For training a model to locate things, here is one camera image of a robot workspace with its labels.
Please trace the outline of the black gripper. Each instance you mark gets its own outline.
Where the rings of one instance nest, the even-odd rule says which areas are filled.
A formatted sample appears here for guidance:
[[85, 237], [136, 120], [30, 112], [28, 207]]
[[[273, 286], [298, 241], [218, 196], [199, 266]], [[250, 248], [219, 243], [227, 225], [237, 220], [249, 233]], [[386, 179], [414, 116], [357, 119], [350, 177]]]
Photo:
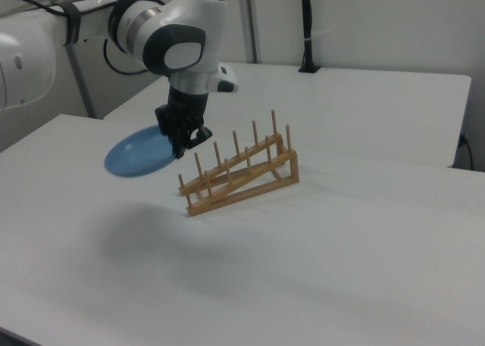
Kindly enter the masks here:
[[187, 146], [194, 148], [212, 137], [212, 131], [204, 125], [207, 102], [208, 93], [189, 94], [170, 86], [167, 103], [155, 109], [161, 134], [172, 144], [177, 160], [184, 156]]

